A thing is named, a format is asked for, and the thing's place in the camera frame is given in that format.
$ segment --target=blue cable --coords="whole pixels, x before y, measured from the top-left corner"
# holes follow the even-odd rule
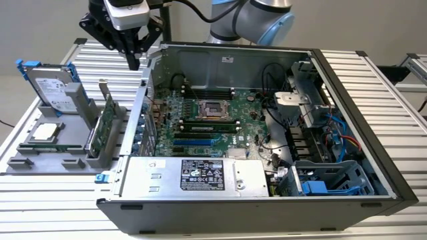
[[[343,129],[343,133],[346,134],[347,132],[347,124],[346,122],[343,122],[337,116],[333,116],[331,114],[326,114],[326,116],[334,120],[334,122],[338,122],[342,125],[342,129]],[[342,141],[342,150],[341,150],[341,154],[339,157],[337,159],[337,162],[341,163],[343,161],[346,155],[346,141]]]

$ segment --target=aluminum extrusion table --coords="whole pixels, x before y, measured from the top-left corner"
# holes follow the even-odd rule
[[[241,234],[141,235],[122,233],[98,209],[95,199],[110,184],[95,184],[94,176],[0,176],[0,239],[427,239],[427,130],[406,99],[367,57],[351,51],[323,51],[334,71],[379,137],[382,144],[419,198],[419,203],[393,216],[375,216],[338,232],[271,232]],[[87,94],[102,105],[98,81],[109,79],[113,97],[130,110],[142,81],[142,69],[130,71],[118,51],[89,40],[75,44],[63,63],[77,65]],[[0,172],[16,153],[40,116],[34,101],[0,147]],[[119,159],[118,145],[115,161]]]

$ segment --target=power supply label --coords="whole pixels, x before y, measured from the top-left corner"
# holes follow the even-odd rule
[[[185,191],[226,190],[223,160],[183,160],[181,189]]]

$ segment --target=blue latch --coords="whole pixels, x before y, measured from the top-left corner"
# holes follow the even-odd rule
[[[109,184],[110,175],[107,174],[97,174],[95,183],[97,184]]]
[[[359,190],[359,186],[353,186],[349,189],[329,190],[325,181],[306,181],[302,184],[302,191],[306,195],[353,196]]]
[[[27,61],[23,66],[28,68],[36,68],[42,65],[40,61]]]

